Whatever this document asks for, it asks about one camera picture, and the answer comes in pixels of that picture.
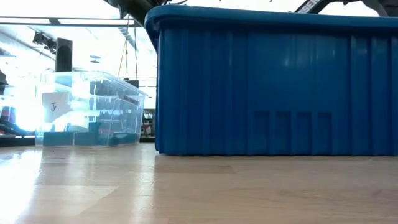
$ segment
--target blue object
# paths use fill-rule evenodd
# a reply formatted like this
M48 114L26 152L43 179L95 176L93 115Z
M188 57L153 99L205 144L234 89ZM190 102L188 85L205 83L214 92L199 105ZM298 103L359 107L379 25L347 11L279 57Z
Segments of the blue object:
M398 155L398 18L151 10L156 148Z

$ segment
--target clear plastic container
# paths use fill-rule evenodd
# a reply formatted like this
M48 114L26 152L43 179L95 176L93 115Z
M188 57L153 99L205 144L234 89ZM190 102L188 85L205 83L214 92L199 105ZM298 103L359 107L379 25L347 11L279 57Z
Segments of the clear plastic container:
M139 142L146 94L102 72L43 74L36 146L117 146Z

